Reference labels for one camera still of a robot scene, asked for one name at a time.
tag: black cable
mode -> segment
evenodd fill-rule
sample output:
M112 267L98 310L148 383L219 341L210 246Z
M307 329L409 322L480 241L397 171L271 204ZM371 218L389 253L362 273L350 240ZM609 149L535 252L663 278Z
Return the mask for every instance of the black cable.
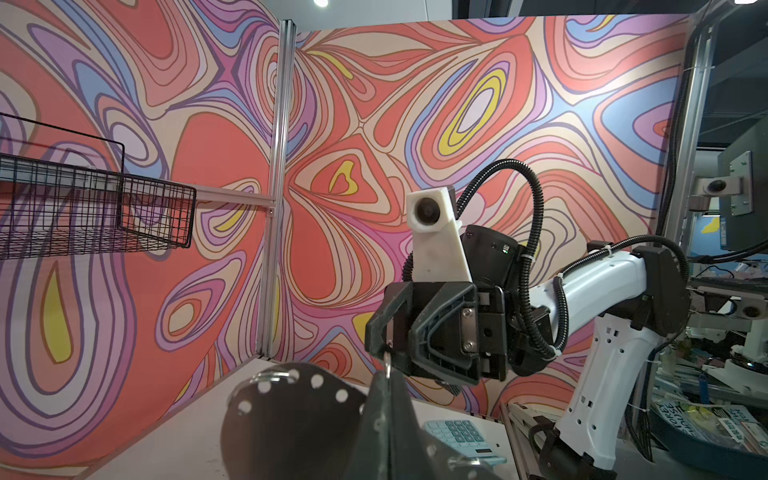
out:
M725 10L730 8L736 8L736 5L724 2L718 9L713 12L709 12L709 7L713 1L707 5L707 10L704 11L701 20L694 26L693 31L690 33L688 43L685 48L685 57L683 60L683 71L680 75L680 88L677 90L677 97L674 102L674 112L670 121L669 128L669 141L667 142L667 177L664 181L664 193L661 196L661 202L659 203L659 216L656 223L656 235L664 235L664 228L667 226L667 218L669 217L670 205L672 204L672 195L674 193L674 185L677 180L677 150L680 147L680 121L683 117L683 112L686 107L687 99L686 93L690 87L690 77L693 73L694 54L696 52L696 41L699 38L701 30L709 24L709 20L721 15Z
M534 449L536 452L536 455L539 455L541 453L541 449L536 444L536 434L539 432L545 432L547 430L552 430L554 428L554 423L537 423L536 425L533 425L530 430L528 430L528 443L531 444L531 448Z
M632 393L630 394L630 398L634 397L634 387L632 388ZM640 453L640 455L643 456L646 460L649 462L653 461L653 454L650 452L650 444L648 445L648 448L646 449L645 443L641 440L640 436L637 434L637 431L635 431L634 427L632 426L632 405L629 403L624 408L624 425L627 427L627 432L629 433L629 436L632 438L632 443L634 444L637 451Z
M701 270L699 273L697 273L696 275L694 275L694 278L696 278L697 276L700 276L702 273L706 272L706 271L707 271L707 270L709 270L710 268L717 268L718 270L721 270L721 271L723 271L723 272L726 272L726 273L730 273L730 277L731 277L731 278L736 278L736 276L735 276L735 275L733 275L733 272L732 272L732 271L730 271L730 270L726 270L726 269L724 269L724 268L720 268L720 267L718 267L717 265L709 265L707 268L705 268L704 270Z
M675 334L664 341L661 345L657 346L656 348L652 349L650 351L650 354L648 354L647 361L649 363L653 362L656 359L656 355L667 348L680 334L685 331L685 327L687 326L688 321L686 319L685 322L683 322L680 325L680 328ZM651 367L647 367L645 369L645 377L643 378L643 395L640 397L640 408L639 413L637 414L637 437L639 442L635 443L635 446L637 447L638 451L641 451L641 454L643 457L645 457L649 462L652 462L654 460L654 454L653 450L650 446L650 420L648 418L648 412L647 412L647 405L648 405L648 384L650 383L650 373L651 373Z
M520 257L520 273L518 275L518 311L521 317L523 330L533 342L533 346L544 358L554 357L554 347L544 338L533 320L533 309L531 308L531 297L528 292L528 286L531 279L531 265L538 247L539 237L541 236L541 226L544 224L544 192L541 184L538 182L536 173L531 168L519 160L505 158L496 160L485 168L480 170L475 178L467 185L462 195L456 201L456 216L459 217L469 204L472 196L477 192L483 183L499 170L511 169L519 172L531 188L533 195L533 218L531 220L531 231L528 234L528 243L525 245L523 254ZM413 274L413 252L408 256L402 265L402 279L405 282L412 280Z
M707 264L739 262L764 250L768 250L768 239L761 240L759 243L735 252L721 253L720 255L699 255L698 257L692 257L690 261Z
M612 251L623 250L624 248L636 245L638 243L660 243L666 248L672 250L672 253L677 258L677 268L680 269L680 276L684 282L688 281L688 259L685 253L672 240L666 237L659 237L658 235L638 235L636 237L627 238L621 242L617 242L611 245L611 251L607 249L598 250L596 252L588 254L586 257L582 257L575 262L571 262L558 272L558 274L552 279L552 286L554 290L554 298L558 307L558 336L554 341L554 347L561 352L568 344L568 301L565 298L565 290L563 287L564 278L572 271L576 270L580 266L584 266L588 263L592 263L600 258L607 257Z

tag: computer monitor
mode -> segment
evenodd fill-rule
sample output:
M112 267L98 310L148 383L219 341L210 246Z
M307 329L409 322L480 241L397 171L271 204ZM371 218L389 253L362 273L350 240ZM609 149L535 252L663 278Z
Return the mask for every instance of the computer monitor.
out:
M751 190L751 200L748 195L720 198L720 245L725 250L742 250L765 240L768 238L768 117L725 149L717 163L721 177L744 173L751 176L751 182L744 185L745 191Z

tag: calculator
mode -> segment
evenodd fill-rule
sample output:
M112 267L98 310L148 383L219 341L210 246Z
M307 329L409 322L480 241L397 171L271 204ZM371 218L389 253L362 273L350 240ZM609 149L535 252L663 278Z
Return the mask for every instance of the calculator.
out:
M489 465L506 463L496 455L482 434L469 420L437 420L424 424L424 430L468 458L479 458Z

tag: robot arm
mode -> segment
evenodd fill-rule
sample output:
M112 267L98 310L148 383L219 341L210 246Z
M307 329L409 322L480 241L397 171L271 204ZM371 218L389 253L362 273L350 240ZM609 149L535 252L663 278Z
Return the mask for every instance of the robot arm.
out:
M474 225L460 237L445 188L410 194L407 216L413 281L387 286L366 326L366 350L379 359L386 355L407 376L454 384L546 367L553 359L542 358L518 321L517 242ZM611 252L564 279L568 333L596 320L571 403L541 451L549 478L615 476L624 408L650 351L686 320L685 287L669 250L654 247ZM560 316L553 281L528 292L535 325L552 342Z

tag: psychedelic wall mural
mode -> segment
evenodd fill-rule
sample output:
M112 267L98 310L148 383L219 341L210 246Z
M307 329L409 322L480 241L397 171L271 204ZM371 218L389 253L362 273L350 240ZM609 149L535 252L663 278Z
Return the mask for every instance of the psychedelic wall mural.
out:
M368 383L380 365L364 351L365 324L411 250L405 195L460 191L495 159L525 161L544 188L533 284L589 240L647 233L686 32L680 15L587 15L300 34L276 357ZM527 184L505 171L461 220L525 241L531 212ZM412 379L411 393L482 414L510 399L563 409L591 328L541 374L455 398Z
M132 174L260 193L277 45L257 2L0 2L0 111L121 141ZM90 138L0 137L120 170ZM200 202L188 250L0 262L0 477L83 472L252 356L264 224Z

